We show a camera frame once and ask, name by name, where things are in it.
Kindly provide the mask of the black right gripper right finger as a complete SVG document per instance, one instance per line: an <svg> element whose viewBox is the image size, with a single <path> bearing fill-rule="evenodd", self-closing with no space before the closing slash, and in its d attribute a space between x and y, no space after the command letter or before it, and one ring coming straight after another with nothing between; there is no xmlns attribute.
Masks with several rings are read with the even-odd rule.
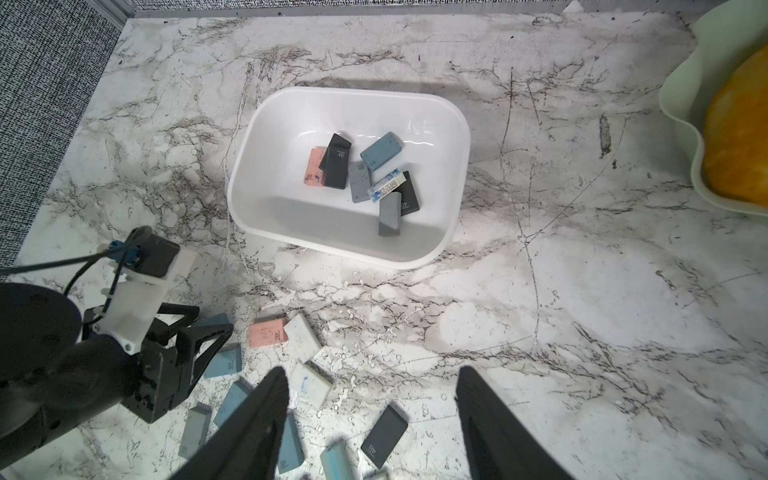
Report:
<svg viewBox="0 0 768 480"><path fill-rule="evenodd" d="M473 479L569 479L472 367L460 369L456 401Z"/></svg>

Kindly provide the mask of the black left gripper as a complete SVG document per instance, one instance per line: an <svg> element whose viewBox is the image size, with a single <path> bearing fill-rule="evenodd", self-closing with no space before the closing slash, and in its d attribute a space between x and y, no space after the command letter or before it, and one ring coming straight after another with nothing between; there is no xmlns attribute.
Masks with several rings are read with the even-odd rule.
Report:
<svg viewBox="0 0 768 480"><path fill-rule="evenodd" d="M189 327L199 319L200 308L162 303L149 328L149 339L138 354L136 390L122 405L152 424L183 403L213 357L230 339L234 326L222 324ZM168 324L160 316L175 316ZM175 337L176 345L164 347Z"/></svg>

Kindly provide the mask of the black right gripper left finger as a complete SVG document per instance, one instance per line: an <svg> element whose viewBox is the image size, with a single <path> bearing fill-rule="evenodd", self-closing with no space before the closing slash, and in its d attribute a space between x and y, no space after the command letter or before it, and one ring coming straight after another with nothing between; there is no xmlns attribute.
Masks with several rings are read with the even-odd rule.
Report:
<svg viewBox="0 0 768 480"><path fill-rule="evenodd" d="M274 478L288 404L286 372L275 367L171 479Z"/></svg>

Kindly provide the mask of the grey eraser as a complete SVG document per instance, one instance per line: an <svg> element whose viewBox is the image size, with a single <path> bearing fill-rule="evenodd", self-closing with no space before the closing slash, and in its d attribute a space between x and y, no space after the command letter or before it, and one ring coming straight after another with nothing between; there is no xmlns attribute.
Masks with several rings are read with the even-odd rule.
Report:
<svg viewBox="0 0 768 480"><path fill-rule="evenodd" d="M205 444L211 416L212 408L202 403L188 411L178 452L181 458L191 459Z"/></svg>
<svg viewBox="0 0 768 480"><path fill-rule="evenodd" d="M379 201L379 227L381 237L400 235L401 193L392 192Z"/></svg>
<svg viewBox="0 0 768 480"><path fill-rule="evenodd" d="M367 165L362 162L353 162L349 166L348 179L351 189L352 202L362 203L370 200L368 190L372 185L371 173Z"/></svg>

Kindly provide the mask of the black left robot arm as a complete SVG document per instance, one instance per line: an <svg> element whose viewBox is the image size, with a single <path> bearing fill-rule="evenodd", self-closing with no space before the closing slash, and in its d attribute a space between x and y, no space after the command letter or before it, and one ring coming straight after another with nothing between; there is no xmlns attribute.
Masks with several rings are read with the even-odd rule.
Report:
<svg viewBox="0 0 768 480"><path fill-rule="evenodd" d="M127 352L65 295L2 284L2 467L118 404L152 424L186 401L233 327L200 325L193 306L159 311L178 319L152 319L140 351Z"/></svg>

